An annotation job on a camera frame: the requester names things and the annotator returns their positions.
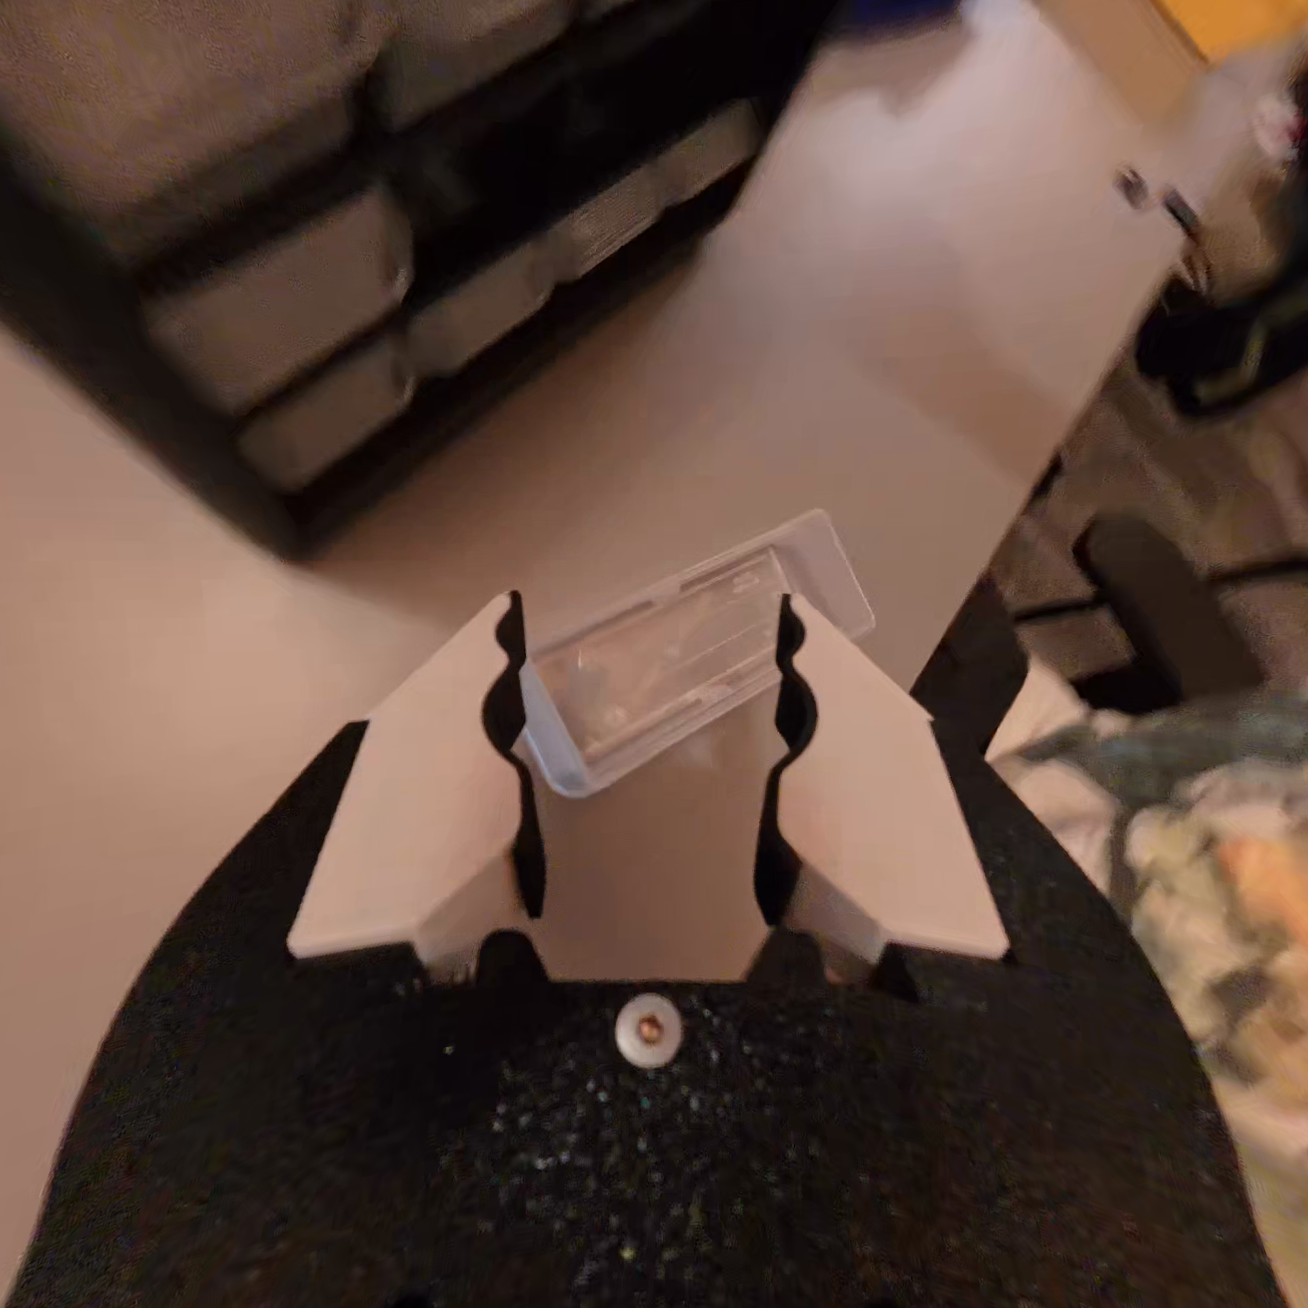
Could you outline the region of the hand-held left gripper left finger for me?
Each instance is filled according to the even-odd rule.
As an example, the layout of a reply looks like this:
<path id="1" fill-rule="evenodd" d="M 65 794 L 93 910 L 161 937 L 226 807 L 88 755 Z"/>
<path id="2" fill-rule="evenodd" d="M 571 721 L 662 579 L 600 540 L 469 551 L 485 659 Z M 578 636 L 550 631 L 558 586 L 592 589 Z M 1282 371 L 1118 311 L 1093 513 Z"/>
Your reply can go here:
<path id="1" fill-rule="evenodd" d="M 541 918 L 548 856 L 517 756 L 521 666 L 524 612 L 505 592 L 367 719 L 288 929 L 295 961 L 406 945 L 458 985 L 485 937 Z"/>

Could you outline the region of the clear plastic drawer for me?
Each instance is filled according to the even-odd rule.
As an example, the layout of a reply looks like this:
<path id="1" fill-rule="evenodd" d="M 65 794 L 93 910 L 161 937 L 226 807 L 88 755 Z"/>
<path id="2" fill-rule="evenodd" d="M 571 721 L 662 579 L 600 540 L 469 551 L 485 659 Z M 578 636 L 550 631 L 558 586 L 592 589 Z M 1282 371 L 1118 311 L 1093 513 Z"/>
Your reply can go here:
<path id="1" fill-rule="evenodd" d="M 597 796 L 774 690 L 784 594 L 854 642 L 875 628 L 829 518 L 812 509 L 531 642 L 518 685 L 541 778 Z"/>

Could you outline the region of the black office chair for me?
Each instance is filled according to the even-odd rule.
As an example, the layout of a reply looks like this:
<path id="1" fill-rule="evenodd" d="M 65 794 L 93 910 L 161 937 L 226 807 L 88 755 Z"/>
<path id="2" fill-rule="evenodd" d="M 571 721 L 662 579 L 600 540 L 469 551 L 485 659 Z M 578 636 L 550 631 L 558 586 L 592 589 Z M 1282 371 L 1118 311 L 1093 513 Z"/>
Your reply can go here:
<path id="1" fill-rule="evenodd" d="M 1239 589 L 1302 586 L 1305 551 L 1198 572 L 1155 525 L 1101 513 L 1071 549 L 1087 599 L 1010 609 L 987 572 L 946 624 L 909 696 L 974 746 L 1000 737 L 1029 677 L 1023 628 L 1105 615 L 1128 659 L 1074 678 L 1093 712 L 1155 713 L 1186 703 L 1220 703 L 1267 690 L 1257 650 L 1220 599 Z"/>

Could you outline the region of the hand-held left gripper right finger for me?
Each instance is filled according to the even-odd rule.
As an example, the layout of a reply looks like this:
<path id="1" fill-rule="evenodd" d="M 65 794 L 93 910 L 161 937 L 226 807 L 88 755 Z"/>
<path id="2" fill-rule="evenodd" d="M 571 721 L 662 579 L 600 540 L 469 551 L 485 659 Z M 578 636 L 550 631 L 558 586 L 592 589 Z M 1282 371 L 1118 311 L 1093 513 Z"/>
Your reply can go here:
<path id="1" fill-rule="evenodd" d="M 875 968 L 892 945 L 1003 961 L 1010 934 L 932 713 L 796 594 L 774 668 L 784 755 L 761 786 L 761 922 L 809 937 L 824 968 Z"/>

